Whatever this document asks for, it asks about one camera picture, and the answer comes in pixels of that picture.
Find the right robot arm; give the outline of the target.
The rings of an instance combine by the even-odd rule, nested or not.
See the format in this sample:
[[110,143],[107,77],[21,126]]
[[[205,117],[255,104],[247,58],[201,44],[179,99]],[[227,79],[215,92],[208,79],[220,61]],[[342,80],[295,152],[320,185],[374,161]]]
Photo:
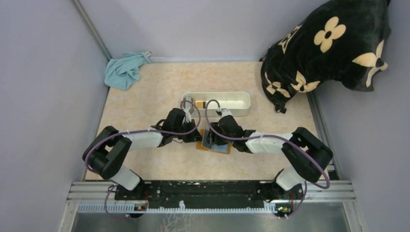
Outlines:
[[285,191],[305,181],[317,183],[334,157],[331,149],[304,127],[291,133],[266,134],[243,129],[232,115],[208,125],[216,137],[239,152],[282,154],[290,166],[280,171],[274,182]]

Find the orange leather card holder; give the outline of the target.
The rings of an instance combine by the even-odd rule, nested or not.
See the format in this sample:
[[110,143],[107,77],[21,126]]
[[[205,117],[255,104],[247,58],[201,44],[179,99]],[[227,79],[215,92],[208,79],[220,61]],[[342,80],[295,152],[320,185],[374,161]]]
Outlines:
[[231,153],[232,146],[230,144],[224,144],[224,145],[211,144],[209,133],[210,133],[209,130],[200,129],[202,140],[196,143],[196,149],[201,150],[201,151],[229,155]]

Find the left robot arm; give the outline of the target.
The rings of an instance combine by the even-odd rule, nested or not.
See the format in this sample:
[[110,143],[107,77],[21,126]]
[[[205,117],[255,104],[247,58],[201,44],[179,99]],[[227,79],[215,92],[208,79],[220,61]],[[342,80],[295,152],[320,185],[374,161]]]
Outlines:
[[102,179],[132,191],[143,180],[124,165],[127,154],[138,149],[163,147],[174,139],[184,143],[202,140],[188,110],[173,108],[165,119],[145,130],[120,132],[107,126],[84,151],[82,159],[86,168]]

